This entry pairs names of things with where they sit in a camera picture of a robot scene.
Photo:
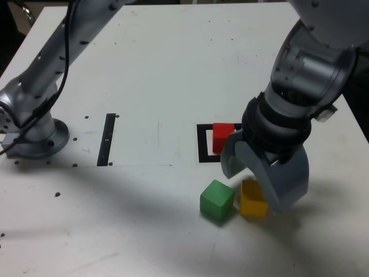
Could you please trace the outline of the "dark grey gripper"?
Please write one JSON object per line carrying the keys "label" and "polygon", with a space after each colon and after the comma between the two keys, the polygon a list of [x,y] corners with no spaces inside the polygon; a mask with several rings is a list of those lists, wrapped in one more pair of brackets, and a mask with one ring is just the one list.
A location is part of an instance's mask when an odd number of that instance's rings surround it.
{"label": "dark grey gripper", "polygon": [[260,158],[244,141],[243,132],[228,136],[221,152],[221,168],[232,178],[245,168],[255,175],[272,210],[289,210],[308,191],[309,163],[303,147],[271,148]]}

